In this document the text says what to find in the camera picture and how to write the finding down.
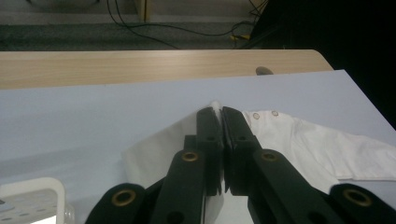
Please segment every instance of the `white cloth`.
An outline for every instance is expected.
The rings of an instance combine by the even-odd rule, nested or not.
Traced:
[[[396,180],[396,147],[277,111],[243,114],[262,148],[281,152],[317,189],[341,179]]]
[[[339,179],[396,180],[396,147],[276,111],[243,115],[262,148],[281,152],[323,192]],[[195,134],[195,119],[195,114],[187,116],[126,150],[122,157],[129,181],[146,188],[163,178],[175,153],[183,149],[184,136]]]

